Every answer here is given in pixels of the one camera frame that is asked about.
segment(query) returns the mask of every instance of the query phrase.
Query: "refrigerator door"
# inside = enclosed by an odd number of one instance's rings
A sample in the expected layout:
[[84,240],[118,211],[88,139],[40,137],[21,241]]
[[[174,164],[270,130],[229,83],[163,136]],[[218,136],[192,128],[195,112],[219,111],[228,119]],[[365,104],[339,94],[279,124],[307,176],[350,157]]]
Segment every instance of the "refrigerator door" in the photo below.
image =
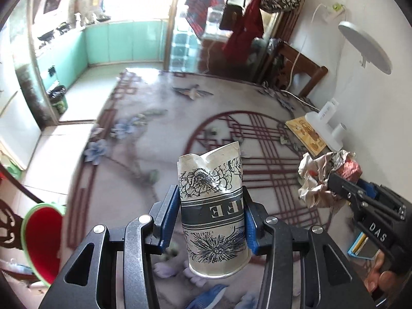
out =
[[1,112],[18,90],[20,85],[14,71],[9,22],[6,22],[0,32],[0,117]]
[[1,147],[20,169],[25,170],[39,137],[40,129],[19,90],[0,116]]

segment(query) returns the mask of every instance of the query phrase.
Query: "paper cup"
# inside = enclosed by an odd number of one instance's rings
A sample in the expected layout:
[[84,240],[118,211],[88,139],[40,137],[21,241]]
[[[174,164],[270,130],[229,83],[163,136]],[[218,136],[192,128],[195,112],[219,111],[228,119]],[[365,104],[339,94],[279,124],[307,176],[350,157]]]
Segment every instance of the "paper cup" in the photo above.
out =
[[208,279],[240,271],[251,253],[245,239],[239,143],[180,157],[178,174],[189,268]]

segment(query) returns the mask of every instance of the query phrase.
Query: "red cloth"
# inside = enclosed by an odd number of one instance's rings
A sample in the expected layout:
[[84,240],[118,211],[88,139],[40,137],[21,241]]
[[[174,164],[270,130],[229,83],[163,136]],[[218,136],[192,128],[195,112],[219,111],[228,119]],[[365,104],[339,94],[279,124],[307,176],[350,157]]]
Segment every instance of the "red cloth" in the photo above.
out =
[[223,54],[228,62],[244,63],[249,56],[252,41],[263,36],[261,0],[252,0],[245,14],[235,24],[233,34],[223,47]]

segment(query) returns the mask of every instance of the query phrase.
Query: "crumpled paper bag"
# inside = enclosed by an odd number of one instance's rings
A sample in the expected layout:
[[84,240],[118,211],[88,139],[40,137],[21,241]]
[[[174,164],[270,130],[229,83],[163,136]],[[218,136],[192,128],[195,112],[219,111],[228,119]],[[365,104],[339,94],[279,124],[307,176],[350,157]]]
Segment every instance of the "crumpled paper bag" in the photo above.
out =
[[328,179],[332,172],[336,172],[356,183],[362,175],[362,170],[354,157],[355,153],[345,150],[328,152],[316,159],[312,159],[309,153],[303,155],[298,169],[303,184],[298,192],[299,198],[305,201],[308,208],[333,207],[333,213],[337,213],[345,205],[346,200],[328,189]]

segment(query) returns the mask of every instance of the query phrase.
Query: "yellow card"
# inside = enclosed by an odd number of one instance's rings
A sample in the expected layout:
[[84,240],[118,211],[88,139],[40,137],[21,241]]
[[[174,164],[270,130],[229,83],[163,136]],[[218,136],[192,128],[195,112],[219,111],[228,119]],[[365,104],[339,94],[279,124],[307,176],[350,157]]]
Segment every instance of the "yellow card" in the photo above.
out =
[[326,143],[319,137],[304,116],[287,121],[286,125],[306,146],[311,155],[317,156],[325,148]]

